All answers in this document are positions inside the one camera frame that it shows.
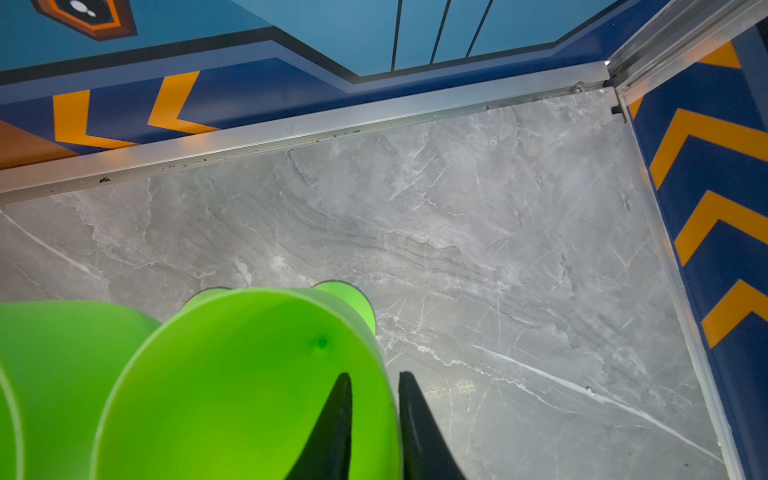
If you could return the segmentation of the green wine glass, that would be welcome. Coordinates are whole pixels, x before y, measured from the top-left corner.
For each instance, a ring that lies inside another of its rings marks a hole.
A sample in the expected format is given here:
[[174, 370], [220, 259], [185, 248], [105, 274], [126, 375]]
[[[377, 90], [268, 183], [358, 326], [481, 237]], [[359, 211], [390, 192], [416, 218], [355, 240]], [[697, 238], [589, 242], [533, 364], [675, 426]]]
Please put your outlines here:
[[110, 392], [159, 325], [97, 301], [2, 304], [2, 478], [87, 478]]
[[343, 373], [353, 399], [350, 477], [400, 478], [397, 407], [365, 294], [342, 281], [197, 294], [119, 375], [89, 475], [282, 479]]

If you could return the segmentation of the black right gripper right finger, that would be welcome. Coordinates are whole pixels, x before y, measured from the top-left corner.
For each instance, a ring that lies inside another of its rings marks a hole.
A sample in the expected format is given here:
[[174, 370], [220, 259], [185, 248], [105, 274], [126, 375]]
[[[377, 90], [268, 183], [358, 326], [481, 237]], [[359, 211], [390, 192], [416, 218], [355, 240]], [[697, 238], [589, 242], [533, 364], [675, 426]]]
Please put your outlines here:
[[404, 479], [465, 479], [411, 372], [399, 374]]

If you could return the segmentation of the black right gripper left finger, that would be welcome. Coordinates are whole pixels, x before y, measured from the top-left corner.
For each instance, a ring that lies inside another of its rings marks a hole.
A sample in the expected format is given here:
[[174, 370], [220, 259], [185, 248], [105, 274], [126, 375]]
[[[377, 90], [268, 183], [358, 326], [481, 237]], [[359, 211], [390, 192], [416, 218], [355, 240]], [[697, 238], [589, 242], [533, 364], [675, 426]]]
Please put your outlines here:
[[352, 453], [353, 394], [341, 373], [287, 479], [349, 478]]

